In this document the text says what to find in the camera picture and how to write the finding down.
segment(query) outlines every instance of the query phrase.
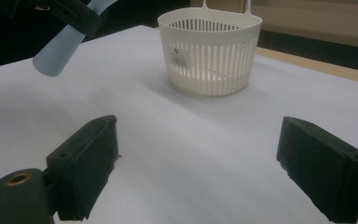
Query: plastic basket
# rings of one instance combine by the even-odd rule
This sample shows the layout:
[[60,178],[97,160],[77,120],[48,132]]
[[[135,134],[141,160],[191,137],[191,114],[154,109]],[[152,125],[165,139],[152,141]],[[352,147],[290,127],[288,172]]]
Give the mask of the plastic basket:
[[248,83],[261,18],[203,7],[161,15],[158,25],[170,81],[197,94],[222,96]]

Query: white table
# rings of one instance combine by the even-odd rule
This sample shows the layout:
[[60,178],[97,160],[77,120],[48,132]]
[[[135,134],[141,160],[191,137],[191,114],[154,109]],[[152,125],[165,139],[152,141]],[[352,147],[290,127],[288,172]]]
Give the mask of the white table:
[[123,158],[83,223],[329,223],[275,159],[282,118],[358,147],[358,82],[256,56],[244,90],[188,94],[167,78],[158,30],[139,26],[82,44],[59,77],[0,67],[0,178],[45,169],[108,114]]

